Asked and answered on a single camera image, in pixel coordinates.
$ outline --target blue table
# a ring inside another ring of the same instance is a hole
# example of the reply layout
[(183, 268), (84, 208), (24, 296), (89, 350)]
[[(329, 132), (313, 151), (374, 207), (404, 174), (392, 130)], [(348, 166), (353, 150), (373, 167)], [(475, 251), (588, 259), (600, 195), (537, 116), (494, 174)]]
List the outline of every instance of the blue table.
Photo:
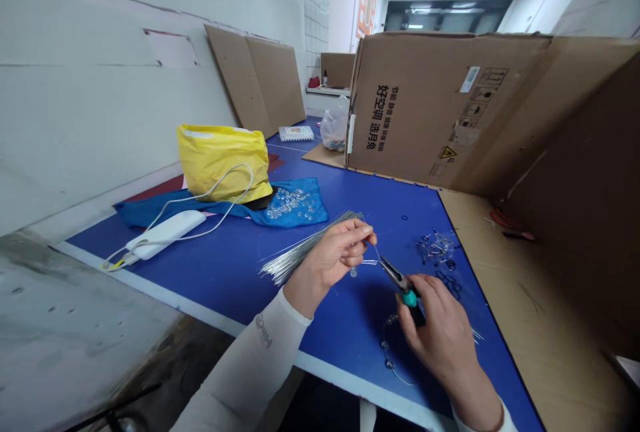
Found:
[[(316, 119), (305, 122), (316, 134)], [(362, 212), (374, 226), (379, 251), (404, 273), (435, 272), (424, 265), (416, 242), (422, 235), (452, 226), (437, 191), (301, 160), (320, 142), (267, 141), (286, 165), (272, 181), (317, 177), (323, 202), (334, 218), (346, 210)], [(211, 217), (194, 233), (218, 220)], [(257, 274), (263, 259), (295, 243), (324, 224), (282, 230), (228, 217), (220, 230), (193, 241), (172, 244), (149, 261), (112, 276), (232, 335), (240, 333), (277, 293), (270, 277)], [(137, 235), (118, 215), (74, 235), (60, 250), (98, 267), (104, 258)], [(376, 259), (371, 247), (366, 259)], [(482, 335), (476, 346), (480, 364), (509, 408), (520, 430), (543, 427), (513, 359), (495, 323), (462, 248), (456, 250), (455, 277), (471, 326)], [(409, 386), (385, 367), (380, 347), (383, 324), (395, 311), (393, 284), (379, 267), (360, 266), (356, 277), (336, 284), (318, 309), (295, 364), (340, 388), (410, 421), (434, 430), (455, 428), (449, 400), (438, 382), (413, 356), (399, 325), (387, 328), (391, 360)]]

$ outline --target hand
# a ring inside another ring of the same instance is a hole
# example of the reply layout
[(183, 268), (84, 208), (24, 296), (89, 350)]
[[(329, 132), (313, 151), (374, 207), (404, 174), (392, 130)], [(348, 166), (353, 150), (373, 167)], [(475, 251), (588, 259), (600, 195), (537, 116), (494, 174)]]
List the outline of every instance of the hand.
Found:
[(442, 281), (411, 275), (422, 297), (427, 324), (415, 328), (409, 308), (398, 300), (398, 318), (407, 343), (440, 381), (458, 417), (475, 431), (502, 427), (500, 398), (478, 363), (467, 314)]
[(283, 287), (291, 306), (308, 319), (313, 317), (330, 288), (363, 260), (367, 244), (376, 245), (373, 227), (349, 219), (330, 227)]

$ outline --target blue cloth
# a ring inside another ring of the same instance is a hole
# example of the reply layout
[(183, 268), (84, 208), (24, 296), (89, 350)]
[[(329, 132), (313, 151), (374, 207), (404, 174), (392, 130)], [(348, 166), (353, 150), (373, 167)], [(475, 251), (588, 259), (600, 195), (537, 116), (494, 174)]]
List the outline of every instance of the blue cloth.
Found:
[[(266, 209), (261, 211), (252, 211), (244, 205), (235, 205), (231, 209), (231, 212), (229, 212), (229, 215), (233, 215), (235, 217), (251, 217), (251, 219), (258, 225), (278, 227), (280, 229), (292, 229), (299, 225), (312, 225), (328, 220), (329, 215), (327, 214), (327, 210), (320, 199), (320, 187), (318, 186), (318, 180), (316, 178), (312, 177), (286, 182), (272, 182), (271, 185), (284, 189), (288, 192), (301, 189), (305, 193), (308, 193), (309, 197), (307, 201), (315, 201), (313, 203), (315, 211), (311, 214), (312, 219), (309, 220), (305, 217), (307, 207), (304, 206), (299, 206), (291, 212), (283, 214), (277, 219), (270, 218), (267, 215)], [(182, 189), (175, 192), (156, 195), (155, 197), (143, 201), (120, 202), (114, 205), (113, 208), (125, 220), (128, 227), (146, 228), (158, 216), (164, 204), (171, 200), (186, 199), (187, 197), (193, 197), (193, 194), (186, 189)], [(278, 201), (279, 199), (274, 197), (274, 205), (278, 205)], [(230, 206), (231, 202), (200, 202), (197, 200), (171, 203), (165, 209), (165, 212), (162, 214), (162, 217), (160, 217), (159, 222), (165, 221), (176, 215), (178, 212), (185, 210), (200, 210), (202, 212), (224, 215)], [(301, 216), (298, 216), (297, 214), (299, 211), (302, 212)]]

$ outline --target clear plastic bag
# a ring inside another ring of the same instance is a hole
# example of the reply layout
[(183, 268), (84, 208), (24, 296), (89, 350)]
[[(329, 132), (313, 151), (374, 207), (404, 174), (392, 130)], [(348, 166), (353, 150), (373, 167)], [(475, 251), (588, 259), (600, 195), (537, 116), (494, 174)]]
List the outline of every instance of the clear plastic bag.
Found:
[(340, 152), (345, 150), (348, 119), (349, 99), (341, 95), (335, 107), (325, 110), (320, 122), (320, 137), (326, 148)]

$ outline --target yellow bag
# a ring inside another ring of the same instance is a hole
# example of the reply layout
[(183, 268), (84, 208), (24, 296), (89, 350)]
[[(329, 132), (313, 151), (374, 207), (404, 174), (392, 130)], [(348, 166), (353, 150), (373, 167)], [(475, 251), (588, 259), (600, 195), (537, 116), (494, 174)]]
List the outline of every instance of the yellow bag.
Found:
[[(260, 199), (273, 192), (267, 170), (269, 157), (267, 144), (260, 131), (235, 127), (206, 127), (182, 124), (177, 128), (180, 162), (189, 192), (202, 195), (239, 164), (253, 170), (253, 185), (238, 203)], [(218, 184), (205, 202), (233, 202), (242, 196), (251, 180), (246, 167), (238, 167)]]

